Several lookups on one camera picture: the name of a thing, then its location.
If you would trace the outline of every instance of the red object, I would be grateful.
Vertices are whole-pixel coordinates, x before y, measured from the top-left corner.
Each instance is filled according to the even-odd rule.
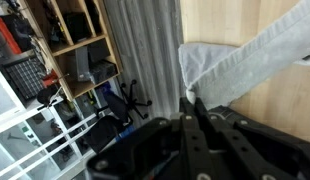
[[[11,48],[13,53],[21,54],[22,53],[21,49],[19,48],[18,44],[16,43],[14,37],[12,36],[11,32],[8,30],[2,18],[0,18],[0,32],[3,34],[8,46]]]
[[[52,72],[49,75],[43,78],[43,85],[45,88],[57,82],[58,82],[58,76],[54,70],[52,70]]]

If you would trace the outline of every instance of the white shelving unit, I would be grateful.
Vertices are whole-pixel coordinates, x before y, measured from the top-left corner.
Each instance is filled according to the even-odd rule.
[[[97,121],[100,92],[92,91],[92,105],[84,94],[66,106],[61,97],[49,108],[36,100],[9,119],[0,121],[0,179],[71,179],[95,153],[83,147],[82,136]],[[53,133],[57,125],[58,133]]]

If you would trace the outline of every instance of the black machine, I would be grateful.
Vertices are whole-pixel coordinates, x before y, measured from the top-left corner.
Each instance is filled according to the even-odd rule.
[[[310,180],[310,143],[226,107],[180,101],[180,119],[155,118],[87,163],[91,179]]]

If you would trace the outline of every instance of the bolt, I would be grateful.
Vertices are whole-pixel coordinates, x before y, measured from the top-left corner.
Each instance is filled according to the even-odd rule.
[[[262,180],[276,180],[276,178],[272,175],[269,175],[269,174],[264,174],[262,176]]]
[[[105,160],[98,161],[95,165],[95,169],[97,171],[101,171],[102,169],[105,169],[108,166],[108,162]]]
[[[248,124],[248,122],[245,121],[245,120],[241,120],[240,122],[241,122],[242,125],[247,125]]]
[[[159,122],[159,125],[161,125],[161,126],[164,126],[166,124],[167,124],[167,121],[165,121],[165,120]]]
[[[217,119],[217,116],[211,116],[211,119],[215,120],[215,119]]]
[[[205,173],[199,173],[196,180],[211,180],[211,177]]]

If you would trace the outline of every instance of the wooden wall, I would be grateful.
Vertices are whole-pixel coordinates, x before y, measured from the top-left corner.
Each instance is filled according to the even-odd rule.
[[[181,0],[184,42],[241,46],[298,0]],[[310,67],[291,65],[235,100],[236,111],[310,141]]]

